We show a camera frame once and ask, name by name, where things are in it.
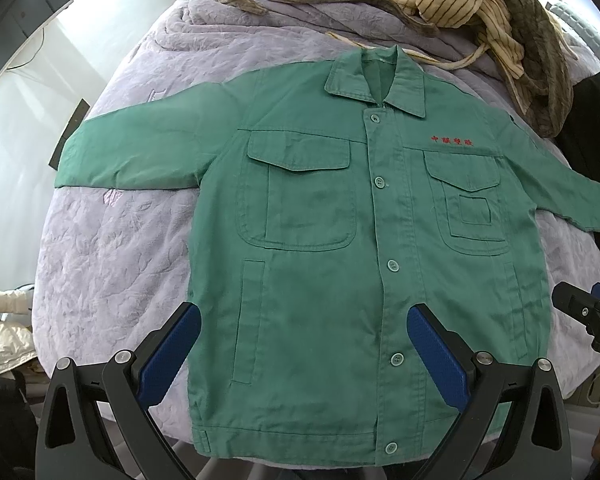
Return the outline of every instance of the button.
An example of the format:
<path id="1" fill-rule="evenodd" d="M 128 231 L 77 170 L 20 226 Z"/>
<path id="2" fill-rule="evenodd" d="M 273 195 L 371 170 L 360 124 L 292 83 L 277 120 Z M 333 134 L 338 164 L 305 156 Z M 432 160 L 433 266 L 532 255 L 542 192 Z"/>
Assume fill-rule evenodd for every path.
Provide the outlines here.
<path id="1" fill-rule="evenodd" d="M 391 364 L 393 366 L 400 366 L 404 362 L 404 355 L 400 352 L 391 356 Z"/>

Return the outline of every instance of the jacket collar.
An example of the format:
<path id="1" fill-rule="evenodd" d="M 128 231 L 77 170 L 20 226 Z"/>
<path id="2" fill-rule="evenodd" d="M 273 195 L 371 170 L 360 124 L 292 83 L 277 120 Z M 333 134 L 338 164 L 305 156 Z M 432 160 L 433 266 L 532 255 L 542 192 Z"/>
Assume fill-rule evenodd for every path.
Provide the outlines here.
<path id="1" fill-rule="evenodd" d="M 384 102 L 408 114 L 425 117 L 422 69 L 397 45 L 371 50 L 359 48 L 341 54 L 333 62 L 324 89 L 332 95 L 375 103 L 362 72 L 363 59 L 381 59 L 395 63 L 394 82 Z"/>

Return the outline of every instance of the black cable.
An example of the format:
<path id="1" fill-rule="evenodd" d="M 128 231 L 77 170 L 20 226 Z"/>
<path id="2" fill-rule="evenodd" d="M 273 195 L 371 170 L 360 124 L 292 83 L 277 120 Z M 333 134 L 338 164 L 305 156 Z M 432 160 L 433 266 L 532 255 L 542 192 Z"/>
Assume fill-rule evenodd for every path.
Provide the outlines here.
<path id="1" fill-rule="evenodd" d="M 36 50 L 35 54 L 33 56 L 31 56 L 31 59 L 29 59 L 27 62 L 21 64 L 21 65 L 16 65 L 16 66 L 10 66 L 7 68 L 7 70 L 15 70 L 16 68 L 22 68 L 25 65 L 28 65 L 29 63 L 31 63 L 34 59 L 36 59 L 36 56 L 38 55 L 38 53 L 40 52 L 40 50 L 42 50 L 42 46 L 45 44 L 45 29 L 42 29 L 42 41 L 40 42 L 40 46 L 38 47 L 38 49 Z"/>

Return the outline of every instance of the silver bolt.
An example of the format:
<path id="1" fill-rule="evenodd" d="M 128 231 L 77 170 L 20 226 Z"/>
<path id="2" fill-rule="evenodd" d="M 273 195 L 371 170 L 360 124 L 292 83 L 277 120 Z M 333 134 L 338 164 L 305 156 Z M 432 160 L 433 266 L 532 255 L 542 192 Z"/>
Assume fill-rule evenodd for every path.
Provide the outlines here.
<path id="1" fill-rule="evenodd" d="M 545 372 L 548 372 L 549 370 L 551 370 L 551 361 L 545 358 L 538 359 L 538 368 L 544 370 Z"/>
<path id="2" fill-rule="evenodd" d="M 119 364 L 128 363 L 129 359 L 131 359 L 131 352 L 129 350 L 121 350 L 116 354 L 114 359 Z"/>
<path id="3" fill-rule="evenodd" d="M 490 365 L 493 363 L 493 356 L 489 352 L 478 352 L 475 358 L 481 365 Z"/>
<path id="4" fill-rule="evenodd" d="M 56 363 L 56 368 L 58 370 L 65 370 L 66 368 L 69 367 L 70 364 L 71 364 L 71 360 L 68 357 L 61 357 L 58 359 L 58 362 Z"/>

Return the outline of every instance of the quilted blanket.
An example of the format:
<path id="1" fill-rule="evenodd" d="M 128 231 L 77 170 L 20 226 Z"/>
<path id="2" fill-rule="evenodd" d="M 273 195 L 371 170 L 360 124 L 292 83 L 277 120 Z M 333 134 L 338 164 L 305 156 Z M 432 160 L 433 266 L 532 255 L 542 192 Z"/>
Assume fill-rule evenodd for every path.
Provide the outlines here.
<path id="1" fill-rule="evenodd" d="M 217 0 L 177 0 L 119 66 L 91 116 L 247 70 L 333 59 L 351 48 L 327 31 L 365 44 L 397 43 L 448 61 L 475 49 L 461 30 L 424 38 L 366 4 L 258 2 L 269 9 L 266 14 L 248 14 Z M 571 62 L 574 80 L 600 71 L 586 46 L 575 40 L 574 50 L 580 58 Z M 423 69 L 504 108 L 522 124 L 489 56 L 453 72 Z M 56 189 L 42 237 L 32 313 L 36 349 L 47 373 L 62 356 L 88 364 L 135 348 L 186 298 L 187 236 L 197 196 L 196 189 Z M 590 234 L 551 213 L 540 211 L 536 219 L 550 286 L 565 280 L 590 288 L 600 281 L 600 251 Z M 558 311 L 553 312 L 548 357 L 565 393 L 600 363 L 583 328 Z M 151 412 L 166 436 L 191 442 L 186 379 L 183 365 Z M 101 410 L 112 417 L 108 406 Z"/>

